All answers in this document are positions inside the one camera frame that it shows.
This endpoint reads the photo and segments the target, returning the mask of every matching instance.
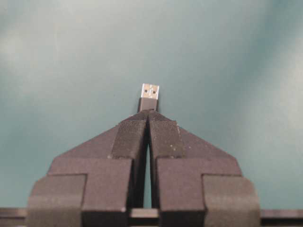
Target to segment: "clamp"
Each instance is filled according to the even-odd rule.
[[[159,86],[143,84],[137,114],[57,156],[26,209],[0,209],[0,225],[303,225],[303,210],[261,210],[237,160],[161,115],[158,98]],[[143,208],[148,145],[152,209]]]

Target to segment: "metal usb plug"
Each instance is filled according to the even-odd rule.
[[[138,111],[158,110],[159,86],[153,84],[142,84],[141,98]]]

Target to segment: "blue-green background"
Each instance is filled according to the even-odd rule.
[[[134,114],[142,83],[263,208],[303,208],[301,0],[0,0],[0,206]]]

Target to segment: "usb connector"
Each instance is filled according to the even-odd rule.
[[[158,110],[159,86],[153,84],[142,84],[141,98],[138,111]]]

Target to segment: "metal rail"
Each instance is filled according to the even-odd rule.
[[[25,226],[26,208],[0,208],[0,227]],[[158,227],[158,209],[131,209],[128,226]],[[303,210],[261,210],[261,226],[301,226]]]

